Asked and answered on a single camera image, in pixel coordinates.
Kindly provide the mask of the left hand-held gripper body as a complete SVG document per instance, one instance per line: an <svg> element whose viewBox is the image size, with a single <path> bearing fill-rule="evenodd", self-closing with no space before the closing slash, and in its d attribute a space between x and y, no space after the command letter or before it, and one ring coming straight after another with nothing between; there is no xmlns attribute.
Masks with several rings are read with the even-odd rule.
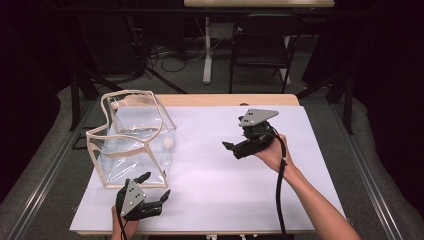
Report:
<svg viewBox="0 0 424 240"><path fill-rule="evenodd" d="M139 179L127 179L124 187L118 191L115 205L119 217L127 221L136 221L162 213L163 202L146 202L146 194L139 186Z"/></svg>

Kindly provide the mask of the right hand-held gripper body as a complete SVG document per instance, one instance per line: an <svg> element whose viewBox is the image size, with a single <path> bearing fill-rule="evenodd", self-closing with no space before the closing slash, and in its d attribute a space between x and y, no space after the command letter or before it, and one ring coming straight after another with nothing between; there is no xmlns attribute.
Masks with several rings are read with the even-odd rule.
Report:
<svg viewBox="0 0 424 240"><path fill-rule="evenodd" d="M268 120L278 114L275 110L248 109L239 123L245 140L236 144L233 155L241 159L269 147L275 138L275 131Z"/></svg>

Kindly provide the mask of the clear plastic bag beige trim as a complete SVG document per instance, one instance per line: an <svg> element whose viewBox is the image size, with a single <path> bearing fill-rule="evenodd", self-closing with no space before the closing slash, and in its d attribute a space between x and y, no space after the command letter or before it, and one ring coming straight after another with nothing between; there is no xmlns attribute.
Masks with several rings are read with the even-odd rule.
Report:
<svg viewBox="0 0 424 240"><path fill-rule="evenodd" d="M121 188L127 179L146 172L151 176L144 188L169 185L177 126L168 111L151 91L122 90L102 96L100 108L105 123L86 132L87 148L95 170L105 188Z"/></svg>

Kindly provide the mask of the person's left hand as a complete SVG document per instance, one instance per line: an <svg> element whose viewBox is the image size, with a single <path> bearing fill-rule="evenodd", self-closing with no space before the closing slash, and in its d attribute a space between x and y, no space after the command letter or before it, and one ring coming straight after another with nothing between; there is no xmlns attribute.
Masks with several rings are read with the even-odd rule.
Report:
<svg viewBox="0 0 424 240"><path fill-rule="evenodd" d="M139 221L126 221L124 218L121 218L117 213L116 206L111 208L112 214L112 235L111 240L122 240L123 234L126 235L128 240L135 235Z"/></svg>

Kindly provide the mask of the person's right hand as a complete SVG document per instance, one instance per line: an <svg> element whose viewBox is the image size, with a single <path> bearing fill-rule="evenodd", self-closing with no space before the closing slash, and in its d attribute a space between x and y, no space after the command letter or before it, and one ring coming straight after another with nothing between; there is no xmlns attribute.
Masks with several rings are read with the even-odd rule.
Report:
<svg viewBox="0 0 424 240"><path fill-rule="evenodd" d="M286 136L280 134L279 137L282 140L283 146L286 150L284 177L288 178L290 175L293 175L297 171L297 167L294 165L289 153ZM280 165L284 159L282 143L278 138L275 138L269 147L256 153L255 156L262 160L270 169L279 172Z"/></svg>

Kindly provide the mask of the wooden table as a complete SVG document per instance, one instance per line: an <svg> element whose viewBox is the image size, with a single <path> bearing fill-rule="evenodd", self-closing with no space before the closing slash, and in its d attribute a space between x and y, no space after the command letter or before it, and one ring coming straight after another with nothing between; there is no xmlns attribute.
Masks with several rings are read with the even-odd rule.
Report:
<svg viewBox="0 0 424 240"><path fill-rule="evenodd" d="M147 235L265 235L313 226L289 185L275 204L276 173L255 157L235 159L221 142L238 140L238 116L250 107L279 111L272 125L288 138L295 165L338 210L343 209L305 109L291 94L169 94L160 100L177 125L169 172L171 197L161 216L142 221Z"/></svg>

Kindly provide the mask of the white table mat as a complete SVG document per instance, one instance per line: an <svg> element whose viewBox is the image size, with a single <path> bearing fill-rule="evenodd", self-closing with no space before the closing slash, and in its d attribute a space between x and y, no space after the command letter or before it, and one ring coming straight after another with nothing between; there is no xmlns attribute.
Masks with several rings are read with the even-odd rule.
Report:
<svg viewBox="0 0 424 240"><path fill-rule="evenodd" d="M275 205L278 174L254 156L236 160L221 143L238 143L244 139L238 117L249 108L279 112L269 122L287 137L293 162L345 216L302 106L167 107L177 125L176 147L167 173L171 193L160 216L141 220L141 233L250 235L280 232ZM70 230L87 235L110 232L110 208L117 191L103 188L93 171ZM314 230L299 199L285 181L281 199L287 232Z"/></svg>

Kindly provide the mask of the black folding chair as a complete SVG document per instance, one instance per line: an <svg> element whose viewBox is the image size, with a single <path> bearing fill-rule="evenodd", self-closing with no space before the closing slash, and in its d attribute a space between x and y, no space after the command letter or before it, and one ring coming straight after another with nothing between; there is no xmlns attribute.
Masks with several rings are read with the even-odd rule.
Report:
<svg viewBox="0 0 424 240"><path fill-rule="evenodd" d="M232 30L229 67L229 92L232 92L235 67L274 69L281 75L285 92L296 42L304 30L304 21L290 14L248 14L237 19Z"/></svg>

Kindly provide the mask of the grey box under background table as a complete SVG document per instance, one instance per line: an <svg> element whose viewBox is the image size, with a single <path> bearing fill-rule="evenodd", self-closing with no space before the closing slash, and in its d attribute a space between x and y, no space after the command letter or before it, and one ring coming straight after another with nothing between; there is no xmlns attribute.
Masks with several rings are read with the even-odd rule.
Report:
<svg viewBox="0 0 424 240"><path fill-rule="evenodd" d="M233 23L212 22L209 26L210 37L216 39L231 39Z"/></svg>

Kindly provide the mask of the black tripod stand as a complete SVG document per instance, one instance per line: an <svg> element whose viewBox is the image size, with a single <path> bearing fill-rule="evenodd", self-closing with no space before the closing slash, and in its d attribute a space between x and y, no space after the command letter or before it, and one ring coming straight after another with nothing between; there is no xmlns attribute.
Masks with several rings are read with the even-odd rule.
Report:
<svg viewBox="0 0 424 240"><path fill-rule="evenodd" d="M342 123L346 131L352 135L354 79L351 73L348 71L337 72L318 83L308 86L305 90L297 93L296 97L303 99L326 85L330 86L330 90L326 95L326 101L329 104L336 104L341 97L344 97Z"/></svg>
<svg viewBox="0 0 424 240"><path fill-rule="evenodd" d="M151 48L151 39L147 33L137 35L135 33L135 28L133 27L132 18L127 18L127 23L129 30L131 32L130 36L132 37L131 43L135 50L135 54L138 60L138 70L128 79L124 79L123 83L133 81L141 77L145 71L150 72L160 81L165 83L167 86L174 89L179 94L186 94L186 91L179 88L177 85L173 84L169 80L165 79L162 75L156 72L153 68L147 66L147 59L150 55ZM80 113L80 100L79 93L82 92L83 95L88 100L96 100L99 97L99 93L95 88L96 84L105 86L106 88L112 91L122 91L122 88L116 85L114 82L107 80L104 77L101 77L97 73L91 71L90 69L83 68L78 64L75 64L75 74L71 83L71 98L72 98L72 125L70 130L73 131L81 122L81 113Z"/></svg>

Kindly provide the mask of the white-legged background table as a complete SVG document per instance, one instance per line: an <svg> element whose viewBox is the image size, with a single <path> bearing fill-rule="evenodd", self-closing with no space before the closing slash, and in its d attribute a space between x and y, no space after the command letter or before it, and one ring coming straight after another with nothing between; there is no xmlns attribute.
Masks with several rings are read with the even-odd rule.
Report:
<svg viewBox="0 0 424 240"><path fill-rule="evenodd" d="M332 8L335 5L334 0L184 0L184 6L195 10L223 10L228 13L230 10L241 8L258 9L324 9ZM205 40L205 60L203 71L203 83L208 85L212 80L212 45L211 40L216 38L210 37L210 24L214 22L209 17L205 18L205 30L203 32Z"/></svg>

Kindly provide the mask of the dark curtain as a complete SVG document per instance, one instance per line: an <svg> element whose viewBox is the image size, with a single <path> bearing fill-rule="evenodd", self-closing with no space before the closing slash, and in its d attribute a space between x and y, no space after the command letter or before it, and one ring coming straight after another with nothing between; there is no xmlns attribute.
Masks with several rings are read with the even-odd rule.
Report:
<svg viewBox="0 0 424 240"><path fill-rule="evenodd" d="M424 0L380 0L367 34L355 97L381 163L424 217Z"/></svg>
<svg viewBox="0 0 424 240"><path fill-rule="evenodd" d="M0 0L0 204L60 110L61 57L38 0Z"/></svg>

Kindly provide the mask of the metal floor rail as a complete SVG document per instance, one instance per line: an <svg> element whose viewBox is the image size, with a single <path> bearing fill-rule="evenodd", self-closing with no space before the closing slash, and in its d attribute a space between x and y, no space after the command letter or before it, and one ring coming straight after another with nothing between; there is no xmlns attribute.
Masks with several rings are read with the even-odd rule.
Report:
<svg viewBox="0 0 424 240"><path fill-rule="evenodd" d="M0 240L20 240L25 236L94 105L95 101L85 101L77 111L80 120L72 127L71 106L63 101L53 127L0 204L0 218L6 227Z"/></svg>
<svg viewBox="0 0 424 240"><path fill-rule="evenodd" d="M404 240L389 207L379 190L377 183L369 169L368 163L364 158L360 147L354 135L350 135L343 122L343 113L336 104L330 104L330 109L335 115L337 125L347 141L350 150L354 156L355 167L364 185L367 195L371 201L379 222L388 238L388 240Z"/></svg>

